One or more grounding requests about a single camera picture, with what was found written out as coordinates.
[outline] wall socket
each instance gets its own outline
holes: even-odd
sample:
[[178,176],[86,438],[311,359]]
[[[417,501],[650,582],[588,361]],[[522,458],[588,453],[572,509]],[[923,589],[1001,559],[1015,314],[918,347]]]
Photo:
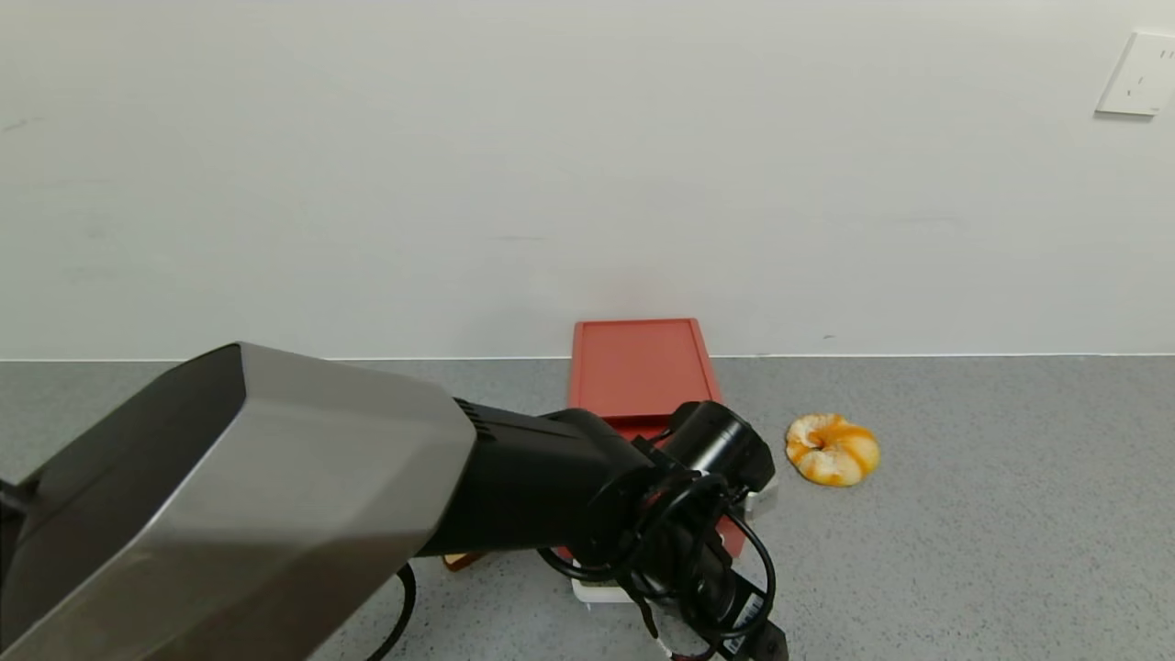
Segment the wall socket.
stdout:
[[1156,115],[1175,94],[1175,36],[1135,32],[1097,112]]

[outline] robotic arm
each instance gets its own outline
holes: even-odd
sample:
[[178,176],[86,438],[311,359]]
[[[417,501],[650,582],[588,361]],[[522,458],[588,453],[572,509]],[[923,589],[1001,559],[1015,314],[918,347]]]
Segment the robotic arm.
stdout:
[[[5,486],[0,661],[304,659],[409,559],[522,548],[617,581],[654,636],[649,603],[683,618],[698,657],[786,660],[774,569],[739,517],[773,474],[716,403],[629,444],[585,411],[229,345]],[[766,587],[731,568],[721,517]]]

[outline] speckled countertop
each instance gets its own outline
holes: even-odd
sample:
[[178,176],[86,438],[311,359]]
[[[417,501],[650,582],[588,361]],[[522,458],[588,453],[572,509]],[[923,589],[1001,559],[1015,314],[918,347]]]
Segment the speckled countertop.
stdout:
[[[559,409],[566,384],[563,362],[365,365],[528,413]],[[164,367],[0,364],[0,474],[19,480]],[[1175,659],[1175,358],[716,371],[726,403],[774,443],[780,500],[753,525],[793,659]],[[877,432],[881,466],[860,486],[815,487],[787,465],[779,438],[817,411]],[[586,611],[533,553],[457,574],[414,566],[417,611],[391,659],[660,657],[633,607]],[[398,609],[394,581],[315,661],[362,661]]]

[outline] red cutting board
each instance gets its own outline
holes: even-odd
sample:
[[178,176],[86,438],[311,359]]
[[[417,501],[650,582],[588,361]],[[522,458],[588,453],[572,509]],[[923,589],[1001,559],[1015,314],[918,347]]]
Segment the red cutting board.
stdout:
[[[571,350],[568,405],[599,416],[630,441],[653,437],[682,403],[721,402],[697,318],[580,321]],[[731,555],[746,538],[718,525]]]

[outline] brown object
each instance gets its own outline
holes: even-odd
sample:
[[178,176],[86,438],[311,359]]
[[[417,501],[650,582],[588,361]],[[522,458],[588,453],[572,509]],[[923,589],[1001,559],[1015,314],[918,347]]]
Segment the brown object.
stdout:
[[444,561],[445,569],[459,572],[472,565],[481,557],[481,553],[452,553],[443,557],[441,560]]

